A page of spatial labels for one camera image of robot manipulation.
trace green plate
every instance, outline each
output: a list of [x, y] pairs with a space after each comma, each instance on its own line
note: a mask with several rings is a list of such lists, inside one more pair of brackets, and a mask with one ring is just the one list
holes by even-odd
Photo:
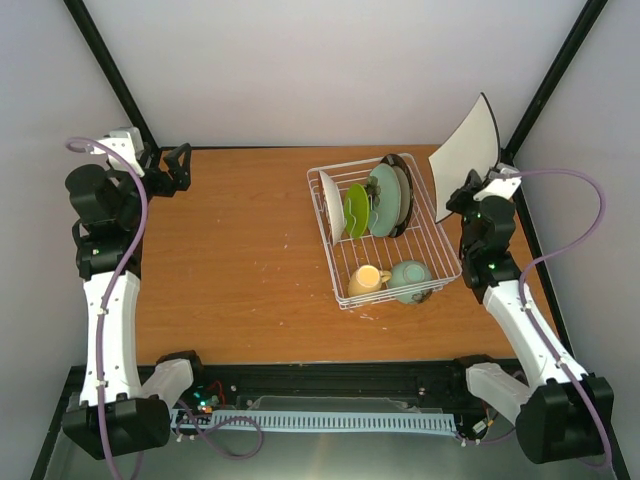
[[369, 197], [362, 185], [354, 183], [344, 197], [345, 230], [351, 238], [360, 238], [369, 223]]

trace light green cup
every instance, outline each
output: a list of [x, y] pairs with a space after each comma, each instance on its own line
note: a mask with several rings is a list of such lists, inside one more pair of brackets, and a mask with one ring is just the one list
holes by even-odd
[[[433, 275], [429, 268], [421, 262], [408, 260], [399, 263], [391, 269], [391, 280], [387, 282], [387, 288], [406, 287], [422, 282], [433, 280]], [[417, 305], [424, 302], [431, 296], [431, 289], [427, 288], [420, 292], [403, 293], [395, 298], [401, 303], [407, 305]]]

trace yellow cup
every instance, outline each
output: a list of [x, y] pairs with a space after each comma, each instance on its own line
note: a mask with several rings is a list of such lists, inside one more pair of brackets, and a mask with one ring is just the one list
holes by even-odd
[[347, 291], [350, 297], [377, 292], [390, 279], [391, 272], [378, 270], [373, 265], [363, 265], [351, 275]]

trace black frame bar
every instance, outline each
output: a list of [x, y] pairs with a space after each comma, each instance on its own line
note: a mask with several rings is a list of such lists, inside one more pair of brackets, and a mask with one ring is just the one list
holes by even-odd
[[[78, 28], [91, 49], [96, 61], [104, 72], [109, 84], [113, 88], [120, 104], [125, 113], [129, 117], [132, 125], [138, 127], [142, 134], [143, 140], [151, 147], [151, 162], [157, 163], [161, 150], [156, 143], [142, 112], [138, 108], [129, 88], [120, 74], [118, 67], [111, 56], [102, 36], [100, 35], [89, 11], [87, 10], [83, 0], [64, 0], [71, 16], [76, 22]], [[529, 132], [533, 128], [536, 120], [540, 116], [547, 101], [553, 94], [556, 86], [562, 79], [567, 68], [571, 64], [575, 54], [589, 34], [589, 31], [595, 24], [597, 18], [602, 12], [607, 0], [587, 0], [585, 5], [576, 19], [571, 31], [565, 39], [555, 60], [551, 64], [547, 74], [545, 75], [540, 87], [534, 95], [531, 103], [525, 111], [522, 119], [518, 123], [507, 146], [502, 150], [502, 161], [513, 165], [516, 154], [526, 140]], [[522, 227], [531, 249], [532, 255], [537, 257], [541, 255], [540, 244], [538, 242], [529, 209], [521, 191], [515, 195], [515, 202], [518, 209], [518, 215], [522, 223]], [[538, 274], [540, 276], [544, 293], [549, 302], [553, 320], [556, 324], [561, 342], [571, 351], [569, 337], [566, 331], [562, 314], [553, 291], [549, 272], [544, 264], [538, 264]], [[517, 363], [514, 360], [499, 361], [503, 367], [513, 370]], [[367, 363], [367, 364], [330, 364], [330, 365], [305, 365], [304, 369], [300, 369], [297, 365], [282, 366], [209, 366], [205, 367], [206, 372], [216, 375], [216, 378], [222, 378], [226, 385], [239, 384], [244, 385], [241, 389], [236, 390], [237, 393], [228, 393], [231, 401], [235, 401], [238, 405], [245, 399], [257, 398], [262, 395], [269, 394], [290, 394], [292, 385], [300, 385], [294, 390], [302, 390], [309, 395], [321, 395], [322, 392], [330, 392], [331, 395], [347, 395], [354, 388], [362, 395], [361, 390], [369, 388], [371, 382], [378, 385], [371, 394], [375, 396], [387, 396], [389, 398], [404, 399], [414, 402], [420, 406], [430, 407], [432, 400], [435, 398], [437, 405], [444, 406], [445, 410], [455, 412], [458, 415], [473, 414], [477, 405], [473, 402], [469, 403], [469, 399], [460, 397], [459, 393], [451, 390], [445, 392], [437, 391], [437, 381], [451, 379], [455, 376], [452, 371], [452, 362], [399, 362], [399, 363]], [[140, 367], [141, 379], [145, 380], [152, 371], [152, 367]], [[263, 378], [271, 376], [271, 379], [280, 379], [280, 388], [274, 388], [272, 383], [263, 383]], [[359, 384], [357, 379], [360, 376], [365, 377], [365, 383]], [[72, 367], [67, 382], [65, 383], [63, 392], [60, 396], [58, 406], [49, 428], [49, 432], [45, 438], [44, 445], [35, 465], [31, 480], [43, 480], [46, 475], [47, 466], [55, 446], [58, 433], [61, 428], [62, 415], [67, 408], [69, 398], [73, 392], [78, 392], [82, 388], [84, 380], [84, 367]], [[429, 395], [423, 397], [415, 397], [418, 386], [424, 383], [428, 384], [427, 390]], [[618, 478], [624, 480], [629, 479], [629, 473], [622, 458], [615, 433], [610, 432], [610, 439], [613, 447], [613, 467]]]
[[102, 35], [100, 35], [98, 27], [96, 27], [96, 24], [93, 22], [93, 18], [91, 18], [91, 14], [89, 10], [87, 10], [86, 5], [82, 0], [64, 0], [64, 4], [76, 22], [78, 29], [91, 49], [98, 65], [100, 65], [104, 76], [109, 81], [113, 92], [116, 94], [116, 97], [118, 97], [120, 105], [122, 105], [122, 108], [129, 117], [131, 124], [140, 130], [142, 140], [151, 147], [152, 159], [157, 157], [160, 151], [158, 144], [153, 138], [151, 130], [142, 116], [142, 112], [133, 99], [129, 87], [124, 81], [116, 62], [113, 60], [111, 52], [109, 52], [107, 45], [104, 43]]

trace mug handle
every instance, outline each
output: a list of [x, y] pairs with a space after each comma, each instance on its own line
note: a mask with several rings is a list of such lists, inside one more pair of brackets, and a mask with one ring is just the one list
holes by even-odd
[[391, 272], [387, 270], [380, 270], [380, 281], [386, 283], [391, 280]]

